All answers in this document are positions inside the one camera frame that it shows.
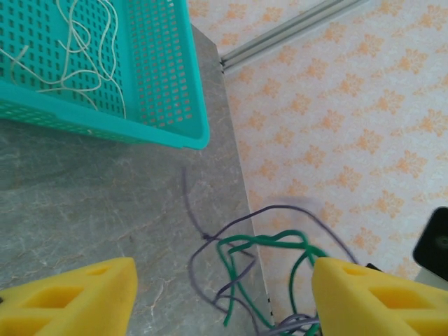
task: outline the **purple cable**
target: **purple cable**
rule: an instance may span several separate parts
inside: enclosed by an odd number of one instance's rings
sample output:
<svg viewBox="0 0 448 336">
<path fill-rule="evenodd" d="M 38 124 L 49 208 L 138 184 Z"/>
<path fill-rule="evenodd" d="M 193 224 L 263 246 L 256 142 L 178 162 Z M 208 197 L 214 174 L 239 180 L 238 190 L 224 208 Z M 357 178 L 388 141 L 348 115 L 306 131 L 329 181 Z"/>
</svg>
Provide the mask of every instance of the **purple cable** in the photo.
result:
<svg viewBox="0 0 448 336">
<path fill-rule="evenodd" d="M 251 268 L 255 265 L 256 263 L 256 257 L 246 251 L 240 251 L 241 253 L 243 253 L 246 256 L 249 256 L 252 258 L 251 263 L 244 269 L 244 271 L 233 281 L 231 281 L 230 283 L 226 284 L 224 287 L 222 287 L 218 293 L 215 296 L 215 300 L 211 300 L 210 298 L 208 298 L 205 293 L 201 290 L 201 288 L 199 287 L 199 285 L 197 284 L 197 280 L 195 277 L 195 272 L 193 269 L 193 264 L 194 261 L 196 259 L 196 257 L 203 252 L 203 250 L 210 245 L 211 243 L 215 242 L 215 241 L 220 241 L 221 239 L 219 238 L 219 236 L 221 236 L 225 231 L 227 231 L 228 229 L 230 229 L 233 225 L 236 225 L 240 222 L 246 221 L 252 217 L 255 217 L 259 214 L 262 214 L 263 212 L 269 211 L 271 209 L 290 209 L 290 210 L 295 210 L 295 211 L 299 211 L 302 212 L 306 215 L 308 215 L 308 217 L 310 217 L 312 220 L 314 220 L 315 223 L 318 224 L 318 226 L 320 226 L 324 231 L 326 231 L 338 244 L 339 246 L 345 251 L 345 253 L 348 255 L 348 257 L 350 258 L 350 260 L 355 263 L 355 264 L 359 264 L 356 257 L 354 256 L 354 254 L 350 251 L 349 247 L 325 224 L 323 223 L 319 218 L 317 218 L 312 212 L 300 208 L 298 206 L 292 206 L 292 205 L 269 205 L 266 206 L 263 209 L 257 210 L 253 213 L 250 213 L 248 215 L 245 215 L 241 218 L 238 218 L 234 221 L 232 221 L 231 223 L 228 223 L 225 227 L 223 227 L 222 229 L 220 229 L 214 236 L 211 236 L 209 234 L 207 234 L 205 231 L 203 231 L 203 229 L 200 227 L 199 223 L 196 220 L 196 217 L 193 214 L 193 211 L 191 210 L 191 206 L 190 206 L 190 202 L 188 200 L 188 193 L 187 193 L 187 182 L 186 182 L 186 169 L 182 168 L 182 179 L 183 179 L 183 197 L 184 197 L 184 201 L 185 201 L 185 207 L 187 209 L 188 212 L 188 216 L 190 217 L 190 220 L 192 222 L 192 224 L 195 226 L 196 230 L 201 234 L 202 238 L 206 240 L 206 242 L 198 248 L 198 250 L 196 252 L 193 253 L 193 255 L 191 256 L 190 260 L 188 261 L 188 276 L 190 277 L 190 283 L 191 286 L 193 287 L 193 289 L 195 290 L 195 292 L 199 295 L 200 298 L 202 298 L 205 302 L 209 303 L 211 306 L 215 307 L 217 310 L 223 312 L 224 314 L 228 314 L 228 310 L 225 308 L 222 308 L 221 306 L 219 306 L 217 304 L 217 302 L 221 299 L 221 298 L 228 298 L 230 300 L 235 300 L 238 303 L 240 303 L 245 310 L 250 314 L 252 322 L 254 324 L 254 328 L 255 328 L 255 333 L 256 335 L 259 335 L 260 332 L 258 330 L 258 326 L 256 323 L 256 319 L 255 316 L 253 315 L 252 311 L 249 309 L 249 307 L 239 298 L 231 296 L 231 295 L 223 295 L 223 293 L 228 290 L 229 288 L 231 288 L 232 286 L 235 286 L 236 284 L 238 284 L 242 278 L 244 278 L 244 276 L 246 276 L 249 271 L 251 270 Z M 291 329 L 290 330 L 286 330 L 289 323 L 287 323 L 287 321 L 290 320 L 294 320 L 294 319 L 298 319 L 298 315 L 294 315 L 294 316 L 289 316 L 285 321 L 282 322 L 281 325 L 279 325 L 277 328 L 279 329 L 279 333 L 281 332 L 285 332 L 285 331 L 296 331 L 298 330 L 298 328 L 300 326 L 306 325 L 306 324 L 313 324 L 313 323 L 318 323 L 319 319 L 318 318 L 314 318 L 314 319 L 310 319 L 313 322 L 311 323 L 310 320 L 306 321 L 296 321 L 294 323 L 291 323 Z"/>
<path fill-rule="evenodd" d="M 222 287 L 216 294 L 215 299 L 214 300 L 210 300 L 199 288 L 199 286 L 197 285 L 196 282 L 196 278 L 193 272 L 193 260 L 196 258 L 197 255 L 199 255 L 199 253 L 201 253 L 208 245 L 210 245 L 212 242 L 216 242 L 216 241 L 220 241 L 221 239 L 218 238 L 219 235 L 221 234 L 217 234 L 215 236 L 211 236 L 210 234 L 206 233 L 205 231 L 203 231 L 203 229 L 201 228 L 201 226 L 199 225 L 199 223 L 197 222 L 197 219 L 191 209 L 191 205 L 190 205 L 190 200 L 188 199 L 188 192 L 187 192 L 187 172 L 186 172 L 186 168 L 182 168 L 182 189 L 183 189 L 183 198 L 184 198 L 184 202 L 185 202 L 185 207 L 187 209 L 187 213 L 188 213 L 188 217 L 190 217 L 191 223 L 193 224 L 193 226 L 196 228 L 196 230 L 201 234 L 201 237 L 206 240 L 206 243 L 204 245 L 202 245 L 196 252 L 195 254 L 193 254 L 193 257 L 190 259 L 189 263 L 188 263 L 188 273 L 190 276 L 190 282 L 192 287 L 195 289 L 196 293 L 206 302 L 208 302 L 210 305 L 214 306 L 215 308 L 217 308 L 218 310 L 222 311 L 224 314 L 228 314 L 228 310 L 224 309 L 220 306 L 218 306 L 216 303 L 217 301 L 219 301 L 219 298 L 223 298 L 222 294 L 228 290 L 229 288 L 231 288 L 232 286 L 234 286 L 235 284 L 237 284 L 239 281 L 241 281 L 241 279 L 243 279 L 252 269 L 252 267 L 255 266 L 257 258 L 252 254 L 249 253 L 245 250 L 240 251 L 242 254 L 244 254 L 245 256 L 248 256 L 252 259 L 252 261 L 249 263 L 249 265 L 243 270 L 243 272 L 241 272 L 241 274 L 234 280 L 231 281 L 230 283 L 226 284 L 224 287 Z M 235 247 L 234 244 L 228 244 L 228 246 L 230 247 Z M 251 315 L 251 318 L 253 320 L 255 320 L 255 317 L 252 315 L 251 310 L 249 308 L 247 308 L 249 314 Z"/>
<path fill-rule="evenodd" d="M 289 321 L 292 321 L 292 320 L 296 320 L 296 321 L 306 321 L 306 320 L 308 320 L 308 319 L 312 319 L 312 317 L 310 316 L 310 315 L 308 315 L 308 314 L 293 314 L 293 315 L 290 315 L 290 316 L 288 316 L 287 318 L 285 318 L 282 322 L 280 322 L 279 323 L 279 327 L 281 327 L 281 326 L 284 326 L 284 325 L 286 325 Z M 292 335 L 293 333 L 295 333 L 296 331 L 299 331 L 299 332 L 301 332 L 301 333 L 305 333 L 305 332 L 307 332 L 308 330 L 307 329 L 304 329 L 303 327 L 299 327 L 299 328 L 297 328 L 297 330 L 292 330 L 292 331 L 289 331 L 289 332 L 287 332 L 288 334 L 290 334 L 290 335 Z"/>
</svg>

